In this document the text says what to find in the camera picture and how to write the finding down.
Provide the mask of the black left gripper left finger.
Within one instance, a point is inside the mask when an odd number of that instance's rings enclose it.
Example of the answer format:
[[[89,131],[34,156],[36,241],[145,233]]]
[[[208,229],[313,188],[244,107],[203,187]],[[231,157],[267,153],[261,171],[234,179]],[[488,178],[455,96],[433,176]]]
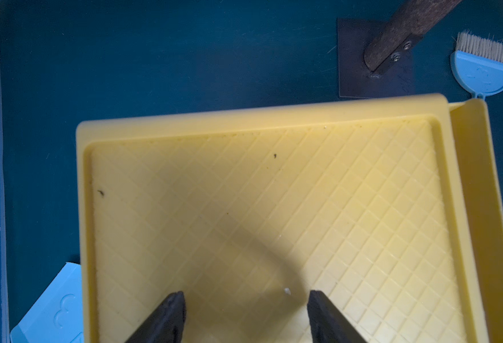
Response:
[[[126,343],[180,343],[186,321],[184,293],[173,292],[147,317]]]

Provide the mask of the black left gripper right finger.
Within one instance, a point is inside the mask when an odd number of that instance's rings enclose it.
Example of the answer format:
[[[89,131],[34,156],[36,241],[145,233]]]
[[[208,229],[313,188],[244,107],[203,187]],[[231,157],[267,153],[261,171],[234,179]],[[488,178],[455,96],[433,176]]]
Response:
[[[344,317],[331,300],[318,290],[311,290],[307,313],[314,343],[366,343],[358,330]]]

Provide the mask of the yellow top drawer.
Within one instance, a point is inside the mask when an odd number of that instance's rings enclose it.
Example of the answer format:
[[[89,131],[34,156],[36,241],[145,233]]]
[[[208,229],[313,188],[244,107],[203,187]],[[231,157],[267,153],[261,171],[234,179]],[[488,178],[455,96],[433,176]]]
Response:
[[[503,202],[485,101],[451,104],[451,124],[490,342],[503,342]]]

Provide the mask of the yellow plastic drawer cabinet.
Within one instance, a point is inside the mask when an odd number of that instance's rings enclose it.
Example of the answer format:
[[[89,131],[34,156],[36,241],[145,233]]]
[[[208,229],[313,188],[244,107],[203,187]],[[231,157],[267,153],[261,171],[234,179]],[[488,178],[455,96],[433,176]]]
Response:
[[[487,342],[440,94],[84,121],[87,342],[170,293],[185,342],[310,342],[311,290],[368,342]]]

